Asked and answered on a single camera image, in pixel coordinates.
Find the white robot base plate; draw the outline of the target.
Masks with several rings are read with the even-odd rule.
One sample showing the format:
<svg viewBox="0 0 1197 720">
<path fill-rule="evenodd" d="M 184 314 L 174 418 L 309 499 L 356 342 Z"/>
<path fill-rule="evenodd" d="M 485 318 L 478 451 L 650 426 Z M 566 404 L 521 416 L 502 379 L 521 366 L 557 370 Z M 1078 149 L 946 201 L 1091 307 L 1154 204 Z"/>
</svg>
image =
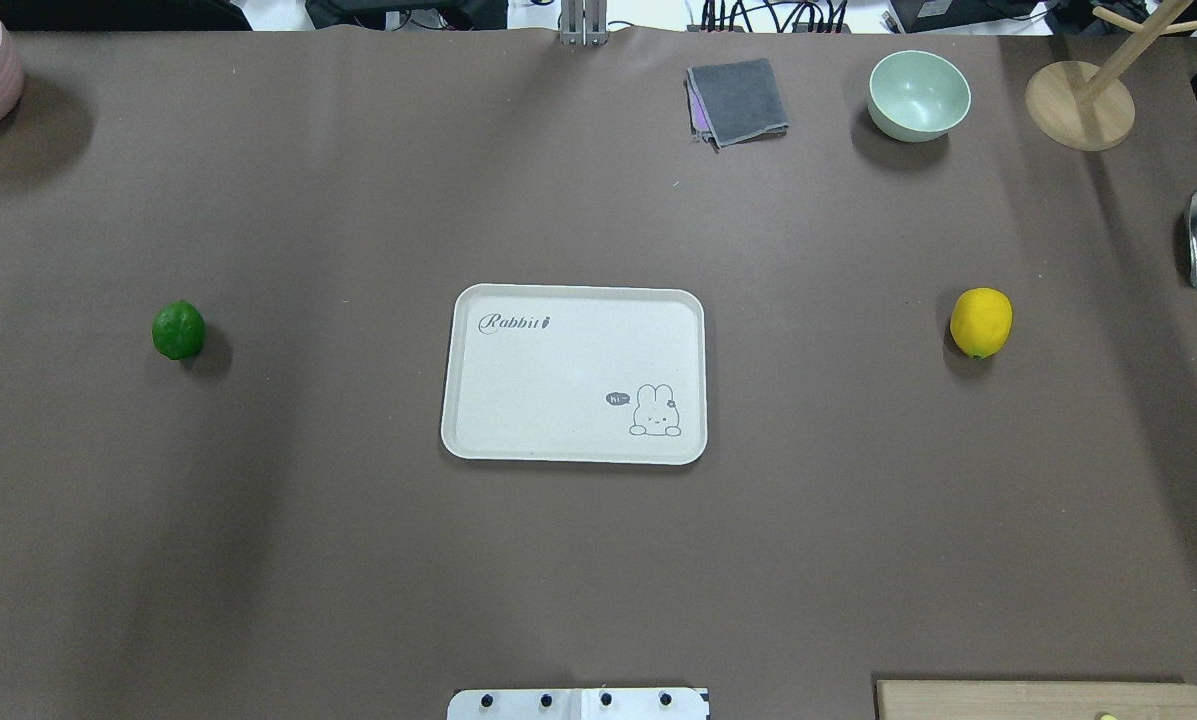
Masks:
<svg viewBox="0 0 1197 720">
<path fill-rule="evenodd" d="M 446 719 L 709 719 L 706 689 L 593 687 L 466 689 L 452 694 Z"/>
</svg>

